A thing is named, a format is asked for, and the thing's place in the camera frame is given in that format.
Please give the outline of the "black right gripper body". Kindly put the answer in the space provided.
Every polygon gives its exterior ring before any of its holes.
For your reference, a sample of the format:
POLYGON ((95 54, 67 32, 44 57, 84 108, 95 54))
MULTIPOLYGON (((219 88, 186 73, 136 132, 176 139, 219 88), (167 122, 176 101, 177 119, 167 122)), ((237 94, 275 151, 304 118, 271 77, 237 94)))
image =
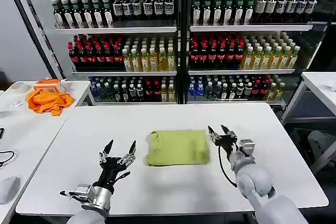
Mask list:
POLYGON ((230 158, 231 154, 238 150, 237 136, 235 134, 219 135, 215 140, 215 145, 222 147, 227 158, 230 158))

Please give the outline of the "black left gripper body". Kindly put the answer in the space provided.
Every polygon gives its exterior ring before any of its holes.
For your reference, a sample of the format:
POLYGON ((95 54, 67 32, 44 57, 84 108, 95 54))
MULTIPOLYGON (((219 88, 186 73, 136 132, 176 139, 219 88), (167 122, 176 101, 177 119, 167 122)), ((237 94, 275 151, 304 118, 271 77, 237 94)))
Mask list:
POLYGON ((93 183, 93 187, 101 187, 105 189, 114 189, 115 183, 123 178, 129 176, 129 172, 125 172, 121 176, 117 177, 117 175, 125 171, 127 169, 124 165, 119 165, 117 161, 121 159, 121 157, 107 157, 107 161, 105 163, 101 163, 100 166, 102 168, 102 173, 99 179, 93 183))

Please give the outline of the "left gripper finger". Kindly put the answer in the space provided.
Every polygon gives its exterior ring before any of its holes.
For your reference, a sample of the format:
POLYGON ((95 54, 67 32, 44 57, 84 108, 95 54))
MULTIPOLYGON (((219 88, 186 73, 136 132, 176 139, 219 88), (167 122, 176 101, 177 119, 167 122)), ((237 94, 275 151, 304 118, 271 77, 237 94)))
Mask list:
POLYGON ((128 153, 126 153, 121 159, 117 161, 119 165, 130 166, 136 159, 136 140, 133 141, 128 153))
POLYGON ((107 161, 107 157, 111 151, 112 148, 112 144, 113 144, 113 140, 111 140, 103 149, 102 152, 99 153, 99 163, 105 163, 107 161))

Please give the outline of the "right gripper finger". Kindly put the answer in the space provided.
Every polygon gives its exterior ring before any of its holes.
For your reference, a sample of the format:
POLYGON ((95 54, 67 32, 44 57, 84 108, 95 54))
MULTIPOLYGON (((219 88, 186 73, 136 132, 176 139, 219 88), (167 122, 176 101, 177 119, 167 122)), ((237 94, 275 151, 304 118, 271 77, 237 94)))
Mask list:
POLYGON ((232 137, 232 138, 236 138, 236 134, 235 134, 234 131, 229 130, 229 129, 228 129, 226 126, 224 126, 224 125, 221 125, 221 127, 222 127, 222 130, 224 131, 224 133, 225 133, 226 135, 229 135, 229 136, 232 137))
POLYGON ((208 126, 208 132, 209 132, 211 141, 215 145, 220 145, 220 135, 218 135, 210 126, 208 126))

